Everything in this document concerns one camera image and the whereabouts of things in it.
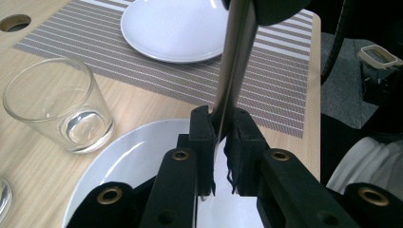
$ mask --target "glass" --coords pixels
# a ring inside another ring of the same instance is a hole
[[[0,226],[6,220],[12,204],[12,189],[9,183],[0,178]]]
[[[49,59],[24,69],[6,87],[3,105],[12,118],[72,153],[98,149],[113,132],[92,71],[73,59]]]

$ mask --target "white plate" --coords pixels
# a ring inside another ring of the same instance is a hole
[[[222,54],[228,11],[221,0],[136,0],[122,15],[127,42],[169,63],[193,63]]]
[[[166,120],[139,127],[111,143],[80,178],[69,200],[62,227],[95,187],[109,181],[130,184],[133,188],[157,175],[163,155],[175,148],[178,134],[189,132],[189,120]],[[256,198],[231,194],[226,180],[226,158],[223,143],[216,157],[216,196],[199,200],[198,227],[263,227],[256,208]]]

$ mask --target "cable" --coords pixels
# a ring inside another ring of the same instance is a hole
[[[330,73],[332,72],[338,53],[343,45],[348,26],[350,24],[349,22],[355,9],[355,1],[356,0],[344,0],[343,2],[340,17],[338,18],[335,40],[333,41],[332,49],[326,61],[326,65],[320,75],[320,83],[322,85],[326,82]]]

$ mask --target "metal rod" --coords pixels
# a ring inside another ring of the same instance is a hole
[[[233,121],[257,30],[253,1],[231,1],[216,101],[211,113],[212,124],[220,141],[225,138]]]

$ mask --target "plate rim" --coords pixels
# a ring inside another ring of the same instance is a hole
[[[67,206],[65,208],[65,213],[63,214],[63,220],[62,220],[62,228],[67,227],[68,225],[68,221],[67,221],[67,214],[69,212],[69,209],[71,207],[71,203],[73,202],[74,196],[76,195],[79,186],[81,185],[81,183],[83,182],[83,178],[86,177],[87,173],[89,172],[89,170],[92,168],[93,165],[95,165],[95,163],[97,162],[97,160],[99,160],[104,153],[106,153],[110,147],[112,147],[114,144],[119,143],[119,141],[121,141],[123,138],[127,137],[128,135],[133,134],[136,131],[139,131],[142,128],[148,127],[150,125],[153,124],[160,124],[160,123],[164,123],[164,122],[189,122],[190,123],[190,119],[182,119],[182,118],[178,118],[178,119],[165,119],[165,120],[158,120],[158,121],[154,121],[154,122],[150,122],[150,123],[145,123],[143,125],[140,125],[134,129],[129,130],[128,132],[124,133],[124,135],[118,137],[116,140],[114,140],[113,142],[111,142],[106,148],[104,148],[97,156],[96,158],[89,164],[89,166],[86,168],[86,170],[84,171],[84,173],[81,175],[80,179],[77,181],[76,185],[74,186],[74,189],[68,199],[68,203]]]

